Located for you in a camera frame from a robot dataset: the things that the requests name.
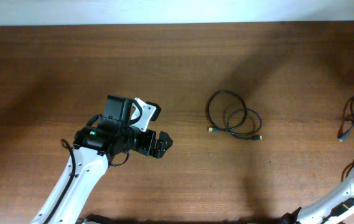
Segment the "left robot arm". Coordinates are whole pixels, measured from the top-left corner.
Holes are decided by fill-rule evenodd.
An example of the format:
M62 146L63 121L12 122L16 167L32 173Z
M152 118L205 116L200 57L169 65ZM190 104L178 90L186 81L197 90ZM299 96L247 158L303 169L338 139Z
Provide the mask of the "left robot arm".
M72 143L61 140L68 150L65 169L33 223L76 223L98 181L118 154L131 151L160 159L172 146L166 132L148 128L161 107L140 98L110 95L104 112L93 116L76 132Z

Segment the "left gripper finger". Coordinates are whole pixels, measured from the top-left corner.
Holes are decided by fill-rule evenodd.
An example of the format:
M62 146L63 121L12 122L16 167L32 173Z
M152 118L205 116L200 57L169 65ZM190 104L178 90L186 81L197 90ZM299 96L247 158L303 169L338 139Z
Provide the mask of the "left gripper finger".
M169 149L173 145L173 140L168 133L161 131L157 140L158 149Z
M167 146L168 146L167 142L157 141L151 156L155 157L156 159L162 158L167 150Z

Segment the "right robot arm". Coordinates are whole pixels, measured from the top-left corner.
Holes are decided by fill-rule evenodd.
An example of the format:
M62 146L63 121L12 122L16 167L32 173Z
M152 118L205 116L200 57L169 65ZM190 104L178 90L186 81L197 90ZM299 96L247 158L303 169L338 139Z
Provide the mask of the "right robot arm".
M277 222L287 224L341 223L354 214L354 160L339 186L315 203L286 213Z

